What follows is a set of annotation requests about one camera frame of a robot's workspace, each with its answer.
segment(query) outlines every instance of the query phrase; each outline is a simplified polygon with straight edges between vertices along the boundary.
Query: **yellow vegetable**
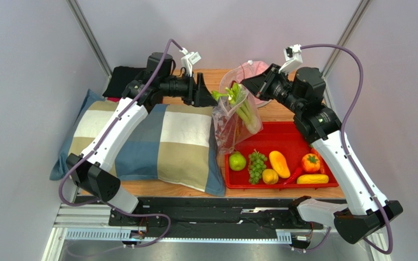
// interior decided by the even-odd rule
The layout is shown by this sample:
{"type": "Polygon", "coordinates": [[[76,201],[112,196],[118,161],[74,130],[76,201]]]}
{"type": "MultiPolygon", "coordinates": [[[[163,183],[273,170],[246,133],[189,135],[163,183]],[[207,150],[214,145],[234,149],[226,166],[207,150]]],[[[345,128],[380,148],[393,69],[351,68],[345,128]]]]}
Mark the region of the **yellow vegetable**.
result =
{"type": "Polygon", "coordinates": [[[262,180],[269,185],[275,184],[278,182],[278,174],[272,169],[265,169],[262,172],[262,180]]]}
{"type": "Polygon", "coordinates": [[[286,159],[279,151],[272,151],[268,155],[272,168],[278,173],[281,178],[289,178],[291,173],[286,164],[286,159]]]}
{"type": "Polygon", "coordinates": [[[299,176],[296,183],[298,184],[325,184],[330,178],[324,174],[305,174],[299,176]]]}

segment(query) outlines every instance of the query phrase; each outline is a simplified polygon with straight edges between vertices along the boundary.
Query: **gray wall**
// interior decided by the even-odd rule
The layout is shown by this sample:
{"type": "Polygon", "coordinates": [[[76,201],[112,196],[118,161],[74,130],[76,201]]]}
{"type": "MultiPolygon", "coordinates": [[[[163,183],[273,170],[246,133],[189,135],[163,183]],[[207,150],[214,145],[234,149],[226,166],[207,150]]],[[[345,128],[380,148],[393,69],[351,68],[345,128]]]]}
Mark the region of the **gray wall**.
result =
{"type": "Polygon", "coordinates": [[[65,1],[0,1],[0,260],[41,259],[60,204],[51,167],[105,83],[65,1]]]}
{"type": "MultiPolygon", "coordinates": [[[[418,260],[418,1],[373,1],[348,47],[362,60],[364,89],[348,134],[367,172],[404,213],[393,224],[394,260],[418,260]]],[[[343,117],[356,91],[342,54],[328,79],[343,117]]]]}
{"type": "MultiPolygon", "coordinates": [[[[143,66],[174,38],[199,51],[195,68],[234,68],[247,60],[283,64],[286,46],[336,43],[359,0],[78,0],[109,65],[143,66]]],[[[170,49],[180,66],[181,53],[170,49]]],[[[308,51],[323,66],[331,50],[308,51]]]]}

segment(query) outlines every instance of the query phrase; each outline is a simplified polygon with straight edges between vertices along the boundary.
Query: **metal floor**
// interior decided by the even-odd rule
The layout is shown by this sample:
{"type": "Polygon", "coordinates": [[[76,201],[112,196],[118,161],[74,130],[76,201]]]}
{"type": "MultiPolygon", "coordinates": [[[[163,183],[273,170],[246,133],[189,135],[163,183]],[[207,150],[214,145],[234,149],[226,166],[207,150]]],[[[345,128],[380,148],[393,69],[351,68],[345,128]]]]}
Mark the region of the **metal floor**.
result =
{"type": "MultiPolygon", "coordinates": [[[[318,244],[323,234],[314,234],[313,244],[318,244]]],[[[71,253],[89,255],[120,246],[118,241],[66,240],[64,247],[69,246],[71,253]]],[[[219,243],[156,243],[145,248],[122,248],[96,257],[81,259],[70,256],[63,251],[59,260],[139,260],[139,261],[277,261],[277,260],[373,260],[368,245],[362,241],[350,245],[341,237],[332,233],[327,242],[317,251],[298,253],[291,251],[287,245],[278,244],[219,244],[219,243]]]]}

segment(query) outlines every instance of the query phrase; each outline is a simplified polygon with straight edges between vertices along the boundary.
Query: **red tray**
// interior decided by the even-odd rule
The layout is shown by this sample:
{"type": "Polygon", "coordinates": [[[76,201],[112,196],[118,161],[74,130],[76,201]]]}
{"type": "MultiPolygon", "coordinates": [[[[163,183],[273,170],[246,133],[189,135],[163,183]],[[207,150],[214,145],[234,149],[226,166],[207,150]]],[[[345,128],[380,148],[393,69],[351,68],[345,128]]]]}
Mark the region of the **red tray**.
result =
{"type": "MultiPolygon", "coordinates": [[[[248,160],[248,155],[254,152],[254,149],[264,154],[267,158],[271,151],[279,151],[286,158],[288,168],[291,173],[300,166],[301,159],[307,153],[310,153],[310,147],[302,135],[294,126],[293,122],[263,122],[263,130],[254,136],[247,138],[235,146],[248,160]]],[[[267,185],[261,179],[259,184],[249,183],[248,166],[241,171],[233,171],[229,167],[229,156],[225,155],[225,182],[230,189],[286,189],[286,188],[330,188],[338,187],[330,168],[325,166],[327,175],[330,178],[327,184],[285,184],[286,180],[279,178],[277,184],[267,185]]],[[[265,162],[268,169],[272,166],[268,161],[265,162]]]]}

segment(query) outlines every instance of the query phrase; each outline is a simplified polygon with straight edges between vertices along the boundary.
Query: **plaid pillowcase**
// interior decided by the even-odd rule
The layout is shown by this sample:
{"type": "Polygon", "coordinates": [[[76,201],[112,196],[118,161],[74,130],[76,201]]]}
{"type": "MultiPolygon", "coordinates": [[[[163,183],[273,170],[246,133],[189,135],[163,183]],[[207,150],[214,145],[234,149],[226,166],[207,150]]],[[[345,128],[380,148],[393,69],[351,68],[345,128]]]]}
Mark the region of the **plaid pillowcase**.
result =
{"type": "MultiPolygon", "coordinates": [[[[110,101],[91,104],[60,152],[53,168],[58,175],[52,178],[52,172],[50,179],[61,179],[67,173],[65,158],[70,153],[79,155],[93,142],[116,107],[117,103],[110,101]]],[[[125,142],[109,172],[123,181],[161,179],[224,196],[212,107],[156,105],[125,142]]]]}

